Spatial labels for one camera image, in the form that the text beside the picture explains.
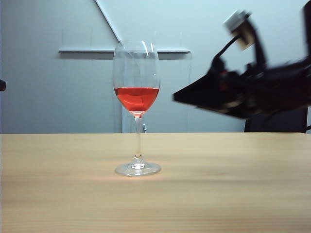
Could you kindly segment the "black triangular right gripper finger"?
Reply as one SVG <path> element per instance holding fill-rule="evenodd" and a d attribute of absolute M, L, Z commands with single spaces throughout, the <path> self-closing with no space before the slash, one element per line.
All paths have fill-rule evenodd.
<path fill-rule="evenodd" d="M 246 119 L 246 113 L 244 112 L 243 107 L 244 105 L 241 101 L 201 103 L 202 109 L 206 109 L 230 117 Z"/>
<path fill-rule="evenodd" d="M 209 71 L 206 75 L 173 94 L 176 102 L 195 106 L 220 106 L 225 103 L 220 80 L 225 71 Z"/>

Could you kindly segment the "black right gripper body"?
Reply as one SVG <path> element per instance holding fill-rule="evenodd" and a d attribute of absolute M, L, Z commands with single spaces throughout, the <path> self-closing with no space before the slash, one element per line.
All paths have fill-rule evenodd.
<path fill-rule="evenodd" d="M 225 75 L 220 80 L 221 90 L 225 96 L 225 102 L 241 101 L 244 105 L 246 117 L 253 117 L 259 114 L 269 114 L 257 99 L 254 85 L 246 81 L 235 71 L 228 71 L 225 62 L 219 56 L 212 60 L 210 71 L 225 71 Z"/>

